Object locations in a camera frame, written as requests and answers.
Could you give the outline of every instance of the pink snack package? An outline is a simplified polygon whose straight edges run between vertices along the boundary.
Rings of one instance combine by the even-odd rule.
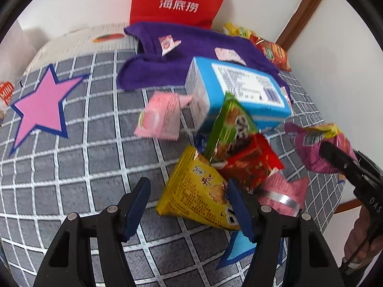
[[[140,113],[135,135],[178,140],[181,109],[186,107],[192,98],[190,95],[155,91],[145,109]]]
[[[304,203],[309,179],[287,182],[277,172],[270,175],[256,190],[261,205],[269,205],[281,215],[296,216]]]
[[[357,161],[349,140],[333,123],[302,128],[287,121],[285,122],[285,132],[302,163],[310,171],[322,174],[339,172],[319,155],[319,148],[323,141],[331,142]]]

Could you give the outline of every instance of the metal rivet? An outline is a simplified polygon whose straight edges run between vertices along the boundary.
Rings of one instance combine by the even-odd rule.
[[[108,212],[111,214],[116,212],[117,210],[118,210],[118,207],[116,205],[112,205],[108,207]]]
[[[68,215],[68,220],[72,221],[77,218],[77,214],[75,212],[72,212]]]
[[[304,212],[301,216],[302,216],[302,219],[306,221],[309,221],[311,219],[311,216],[306,212]]]
[[[262,205],[261,211],[266,212],[266,213],[271,212],[271,207],[269,205]]]

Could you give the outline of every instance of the wooden baseboard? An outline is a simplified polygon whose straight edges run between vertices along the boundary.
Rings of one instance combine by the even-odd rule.
[[[340,212],[345,212],[346,210],[354,209],[359,206],[361,206],[362,203],[359,201],[359,199],[351,200],[349,202],[339,204],[338,207],[336,208],[334,214],[338,214]]]
[[[302,0],[276,43],[288,51],[322,0]]]

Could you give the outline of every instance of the plaid fabric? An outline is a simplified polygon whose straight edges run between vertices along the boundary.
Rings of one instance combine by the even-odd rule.
[[[141,110],[155,88],[124,92],[116,75],[132,50],[94,53],[55,63],[59,79],[90,72],[64,101],[69,139],[35,130],[8,157],[20,117],[10,109],[0,132],[0,232],[11,271],[20,286],[30,287],[55,233],[70,212],[81,216],[100,212],[129,193],[141,176],[152,182],[152,194],[137,233],[123,244],[137,285],[241,286],[252,256],[216,269],[230,232],[170,216],[158,216],[155,206],[177,159],[193,143],[190,109],[181,115],[177,142],[134,136]],[[36,87],[45,67],[27,74],[13,101]],[[317,108],[298,81],[287,72],[296,115],[302,126],[323,124]],[[185,93],[183,87],[162,87]],[[285,165],[288,180],[310,177],[305,206],[323,231],[338,205],[342,185],[335,176],[308,172],[289,139],[278,127],[266,133]],[[280,286],[286,261],[278,266],[274,286]],[[91,241],[97,286],[104,286],[97,241]]]

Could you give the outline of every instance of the purple garment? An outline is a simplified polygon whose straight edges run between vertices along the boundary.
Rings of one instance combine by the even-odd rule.
[[[193,57],[217,59],[215,48],[235,50],[247,66],[274,77],[279,86],[290,88],[278,75],[279,69],[248,39],[231,37],[215,31],[162,22],[138,22],[124,29],[138,38],[144,54],[127,60],[118,73],[117,83],[125,90],[144,87],[184,85]],[[182,43],[162,57],[160,37],[171,35]]]

